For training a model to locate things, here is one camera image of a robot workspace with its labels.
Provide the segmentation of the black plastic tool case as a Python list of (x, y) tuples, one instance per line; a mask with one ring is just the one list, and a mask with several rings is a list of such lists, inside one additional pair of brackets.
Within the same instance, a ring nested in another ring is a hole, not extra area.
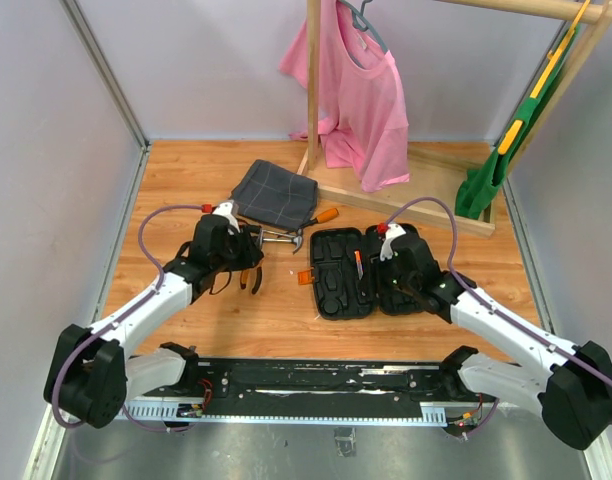
[[(420, 237), (413, 225), (404, 223), (402, 227), (406, 231), (403, 237)], [(322, 318), (331, 321), (361, 319), (380, 310), (377, 263), (383, 239), (376, 225), (364, 231), (346, 227), (312, 234), (310, 268), (298, 274), (298, 283), (313, 287), (315, 304)], [(359, 250), (363, 257), (362, 280), (357, 275), (355, 250)], [(415, 313), (384, 314), (402, 316)]]

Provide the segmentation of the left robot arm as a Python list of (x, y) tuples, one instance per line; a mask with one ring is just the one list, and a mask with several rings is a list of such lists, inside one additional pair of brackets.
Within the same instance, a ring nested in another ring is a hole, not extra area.
[(121, 309), (84, 328), (72, 324), (58, 340), (43, 397), (53, 413), (66, 412), (94, 428), (108, 425), (133, 398), (160, 387), (186, 396), (202, 383), (198, 355), (173, 342), (136, 355), (161, 324), (213, 294), (216, 277), (258, 266), (263, 253), (255, 226), (237, 226), (207, 214), (193, 238), (161, 266), (154, 282)]

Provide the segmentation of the orange utility knife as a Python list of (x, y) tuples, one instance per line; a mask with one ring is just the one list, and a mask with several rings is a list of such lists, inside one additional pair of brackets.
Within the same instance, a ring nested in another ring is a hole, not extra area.
[(358, 279), (362, 280), (364, 277), (364, 266), (363, 266), (363, 257), (362, 254), (359, 250), (355, 250), (353, 252), (354, 255), (354, 259), (355, 259), (355, 263), (356, 263), (356, 269), (357, 269), (357, 275), (358, 275)]

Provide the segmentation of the orange handled pliers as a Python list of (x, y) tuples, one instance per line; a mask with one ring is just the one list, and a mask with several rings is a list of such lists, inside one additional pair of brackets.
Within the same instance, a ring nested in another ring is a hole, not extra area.
[(252, 236), (245, 241), (238, 257), (241, 290), (249, 289), (252, 295), (259, 292), (263, 279), (263, 259), (262, 240), (259, 236)]

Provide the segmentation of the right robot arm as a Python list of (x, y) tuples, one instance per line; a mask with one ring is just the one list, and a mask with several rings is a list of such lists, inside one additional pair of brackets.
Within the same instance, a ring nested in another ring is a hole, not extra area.
[(511, 359), (500, 362), (460, 347), (443, 361), (438, 377), (446, 397), (460, 400), (473, 392), (511, 403), (577, 450), (612, 425), (612, 361), (603, 347), (578, 345), (531, 324), (474, 281), (441, 269), (426, 241), (398, 224), (378, 226), (377, 235), (378, 271), (390, 287)]

